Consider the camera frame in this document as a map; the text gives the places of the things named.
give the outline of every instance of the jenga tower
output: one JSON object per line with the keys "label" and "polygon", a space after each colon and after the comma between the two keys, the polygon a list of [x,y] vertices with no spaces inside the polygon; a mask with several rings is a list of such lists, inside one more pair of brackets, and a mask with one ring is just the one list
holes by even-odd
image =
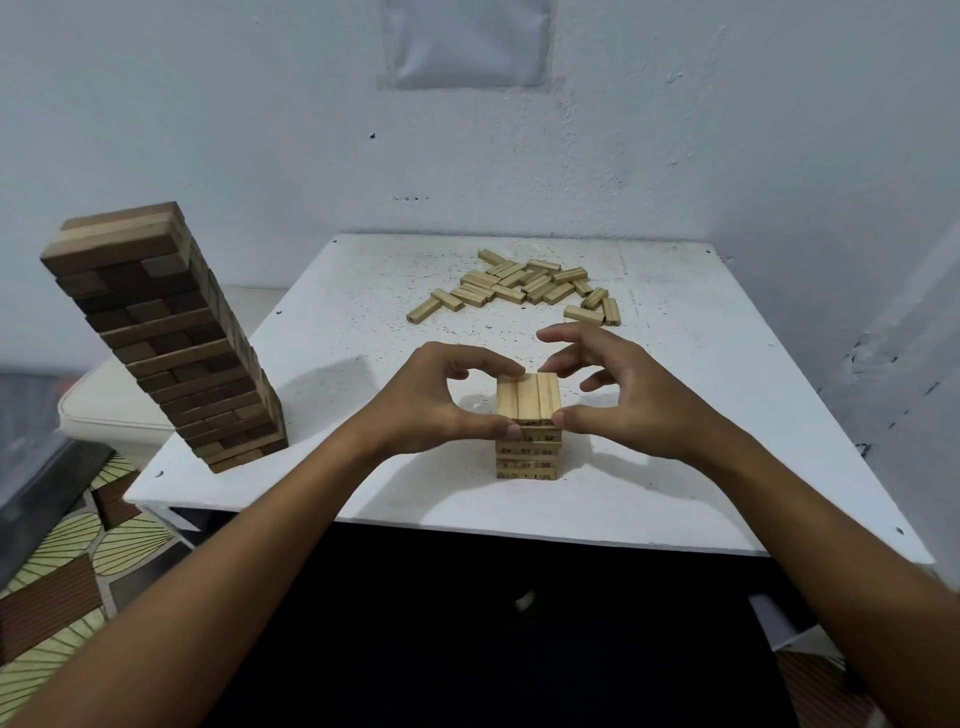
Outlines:
{"label": "jenga tower", "polygon": [[520,425],[523,440],[497,441],[496,476],[556,480],[561,431],[553,426],[560,409],[560,385],[555,374],[529,374],[496,381],[496,413]]}
{"label": "jenga tower", "polygon": [[177,203],[67,220],[40,260],[212,471],[287,447],[276,392]]}

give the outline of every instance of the white table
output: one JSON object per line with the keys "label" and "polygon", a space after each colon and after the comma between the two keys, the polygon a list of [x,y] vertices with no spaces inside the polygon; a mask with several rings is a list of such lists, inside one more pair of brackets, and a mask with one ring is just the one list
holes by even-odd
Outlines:
{"label": "white table", "polygon": [[[213,474],[170,438],[126,498],[238,511],[270,488],[430,340],[486,346],[536,368],[558,347],[534,332],[563,320],[567,301],[445,308],[419,326],[407,311],[433,288],[482,268],[479,248],[518,261],[582,265],[619,302],[616,332],[643,344],[708,402],[745,427],[820,493],[909,560],[929,552],[789,354],[709,245],[645,241],[340,235],[311,263],[252,338],[283,401],[291,447]],[[616,392],[564,403],[610,405]],[[495,384],[451,381],[453,399],[492,411]],[[561,478],[496,480],[489,442],[451,443],[380,466],[340,514],[373,522],[590,544],[762,554],[723,494],[680,463],[611,442],[564,435]]]}

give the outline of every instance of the pile of wooden blocks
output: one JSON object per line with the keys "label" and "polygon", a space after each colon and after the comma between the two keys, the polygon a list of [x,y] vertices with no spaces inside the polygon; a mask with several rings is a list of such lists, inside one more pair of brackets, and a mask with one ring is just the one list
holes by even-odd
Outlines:
{"label": "pile of wooden blocks", "polygon": [[600,326],[620,326],[616,301],[610,298],[606,288],[593,288],[587,282],[589,276],[585,268],[564,270],[560,263],[549,260],[515,263],[488,250],[479,251],[477,257],[491,267],[486,272],[464,274],[460,285],[449,292],[438,288],[407,314],[407,321],[419,324],[442,305],[451,311],[459,311],[464,303],[482,308],[494,298],[510,303],[553,305],[575,292],[583,301],[579,306],[567,306],[566,318]]}
{"label": "pile of wooden blocks", "polygon": [[562,432],[553,426],[560,409],[560,385],[555,374],[502,376],[496,381],[496,413],[520,425],[522,440],[497,441],[497,478],[556,480]]}
{"label": "pile of wooden blocks", "polygon": [[176,203],[67,220],[40,259],[212,471],[287,447],[276,392]]}

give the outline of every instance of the light wooden block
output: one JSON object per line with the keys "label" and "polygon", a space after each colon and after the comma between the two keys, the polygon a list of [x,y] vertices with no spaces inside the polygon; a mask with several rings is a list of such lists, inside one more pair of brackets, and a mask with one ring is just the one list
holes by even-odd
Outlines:
{"label": "light wooden block", "polygon": [[551,288],[543,296],[543,300],[550,305],[560,302],[573,293],[573,283],[561,283],[555,288]]}
{"label": "light wooden block", "polygon": [[464,303],[468,303],[472,306],[476,306],[477,308],[483,308],[487,304],[486,296],[482,296],[479,293],[476,293],[475,291],[467,290],[463,286],[454,288],[452,291],[450,291],[450,294],[453,296],[456,296],[458,299],[460,299]]}
{"label": "light wooden block", "polygon": [[587,296],[580,306],[590,311],[595,310],[596,307],[600,305],[600,302],[607,298],[607,296],[608,291],[606,288],[594,288],[593,293]]}
{"label": "light wooden block", "polygon": [[620,326],[620,307],[616,304],[616,299],[607,297],[603,300],[603,320],[609,327]]}
{"label": "light wooden block", "polygon": [[494,443],[497,455],[523,455],[526,457],[535,457],[537,455],[556,455],[564,445],[562,442],[555,443],[527,443],[512,442],[509,440],[497,441]]}
{"label": "light wooden block", "polygon": [[524,270],[523,263],[514,263],[513,265],[508,266],[507,268],[504,268],[503,270],[501,270],[499,273],[496,274],[496,276],[499,279],[503,280],[516,273],[520,273],[523,270]]}
{"label": "light wooden block", "polygon": [[496,294],[497,298],[509,301],[510,303],[523,303],[527,299],[527,295],[523,293],[523,291],[516,291],[513,288],[506,288],[502,285],[495,285],[491,291]]}
{"label": "light wooden block", "polygon": [[512,376],[499,376],[496,380],[496,414],[516,419],[516,379]]}
{"label": "light wooden block", "polygon": [[545,283],[550,283],[551,287],[553,287],[553,281],[550,279],[550,277],[544,273],[541,273],[536,278],[521,284],[520,290],[526,294],[529,294],[532,290],[534,290],[535,288],[540,288]]}
{"label": "light wooden block", "polygon": [[526,285],[531,280],[536,280],[543,275],[543,271],[540,268],[534,268],[533,270],[524,269],[523,278],[520,279],[520,285]]}
{"label": "light wooden block", "polygon": [[556,480],[558,473],[556,468],[497,468],[496,477],[498,480]]}
{"label": "light wooden block", "polygon": [[564,309],[564,316],[567,319],[582,321],[585,324],[596,324],[603,326],[603,314],[599,311],[587,311],[576,305],[569,305]]}
{"label": "light wooden block", "polygon": [[504,288],[513,288],[515,285],[521,283],[528,275],[529,274],[525,269],[519,270],[511,276],[500,279],[500,285],[502,285]]}
{"label": "light wooden block", "polygon": [[520,439],[525,443],[559,443],[564,431],[553,425],[526,426],[520,428]]}
{"label": "light wooden block", "polygon": [[531,289],[531,291],[527,293],[527,298],[530,300],[530,303],[540,303],[543,300],[543,297],[555,287],[556,286],[554,286],[553,281],[547,279],[543,284]]}
{"label": "light wooden block", "polygon": [[522,375],[516,381],[516,421],[520,425],[541,425],[537,374]]}
{"label": "light wooden block", "polygon": [[540,400],[540,422],[550,425],[553,413],[561,408],[560,381],[553,372],[537,372],[537,392]]}
{"label": "light wooden block", "polygon": [[587,279],[587,269],[586,268],[571,268],[568,271],[559,271],[553,274],[553,282],[555,283],[572,283],[574,280],[586,280]]}
{"label": "light wooden block", "polygon": [[578,296],[589,296],[593,292],[593,286],[587,283],[586,279],[574,280],[573,288],[577,292]]}
{"label": "light wooden block", "polygon": [[483,296],[484,303],[489,303],[496,298],[496,295],[493,293],[493,289],[487,288],[486,286],[477,285],[476,283],[471,283],[468,281],[466,283],[461,283],[460,287],[467,291],[473,291],[473,293],[477,294],[478,296]]}
{"label": "light wooden block", "polygon": [[497,255],[493,251],[488,251],[486,249],[477,251],[477,257],[489,265],[499,265],[500,263],[505,262],[507,259],[503,257],[503,255]]}
{"label": "light wooden block", "polygon": [[430,294],[432,298],[437,299],[440,303],[445,305],[451,311],[459,311],[464,307],[464,302],[454,296],[451,296],[446,291],[441,288],[436,289],[433,293]]}
{"label": "light wooden block", "polygon": [[500,279],[497,276],[488,276],[483,271],[469,271],[468,273],[464,273],[460,278],[461,283],[464,281],[490,288],[492,285],[497,285]]}
{"label": "light wooden block", "polygon": [[419,324],[427,316],[440,308],[440,306],[441,303],[431,296],[429,299],[421,303],[407,314],[407,321],[409,321],[411,324]]}

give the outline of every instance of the right hand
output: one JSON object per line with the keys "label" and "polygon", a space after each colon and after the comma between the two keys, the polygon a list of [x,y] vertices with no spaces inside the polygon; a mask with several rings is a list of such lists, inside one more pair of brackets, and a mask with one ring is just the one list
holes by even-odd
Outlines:
{"label": "right hand", "polygon": [[620,385],[616,407],[574,404],[557,410],[553,423],[570,432],[599,435],[630,449],[687,463],[709,457],[742,432],[689,387],[667,372],[639,344],[593,324],[556,324],[537,337],[570,346],[548,358],[541,372],[560,378],[584,367],[602,367],[580,383],[584,392]]}

